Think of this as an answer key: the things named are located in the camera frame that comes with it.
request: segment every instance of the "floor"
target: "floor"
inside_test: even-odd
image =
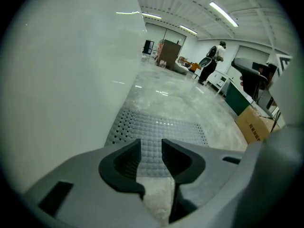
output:
[[[124,107],[186,120],[202,126],[211,148],[244,151],[247,142],[234,122],[236,114],[212,87],[200,85],[193,73],[182,75],[158,67],[152,57],[143,56],[138,75]],[[168,224],[173,178],[138,177],[144,185],[144,203],[163,226]]]

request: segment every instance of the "fluorescent tube light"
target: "fluorescent tube light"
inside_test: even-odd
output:
[[[116,12],[117,14],[135,14],[135,13],[139,13],[139,11],[136,11],[136,12],[128,12],[128,13],[125,13],[125,12]]]
[[[152,18],[156,18],[156,19],[162,19],[162,18],[161,18],[161,17],[159,17],[159,16],[152,15],[152,14],[148,14],[148,13],[142,13],[142,15],[144,15],[144,16],[148,16],[148,17],[152,17]]]
[[[218,5],[216,5],[214,2],[210,3],[210,6],[214,7],[218,12],[221,13],[234,27],[238,27],[238,24]]]
[[[187,31],[190,31],[191,33],[193,33],[193,34],[195,34],[195,35],[197,35],[197,33],[196,33],[194,30],[192,30],[192,29],[189,29],[189,28],[187,28],[187,27],[184,27],[183,25],[180,25],[180,27],[183,28],[183,29],[185,29],[185,30],[187,30]]]

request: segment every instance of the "gray textured mat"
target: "gray textured mat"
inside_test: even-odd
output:
[[[171,176],[162,161],[162,139],[175,139],[208,147],[199,124],[154,116],[122,108],[113,123],[105,146],[131,139],[141,139],[142,160],[137,176]]]

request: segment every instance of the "person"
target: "person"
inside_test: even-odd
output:
[[[202,70],[202,72],[199,76],[199,83],[200,84],[203,84],[204,81],[207,80],[209,75],[214,72],[215,68],[217,67],[217,63],[219,61],[221,61],[221,62],[224,61],[223,57],[224,57],[224,53],[225,53],[225,49],[226,49],[226,43],[224,41],[221,41],[219,43],[219,46],[214,46],[214,47],[216,47],[216,53],[213,56],[212,61],[210,62],[210,64],[203,68],[203,70]]]

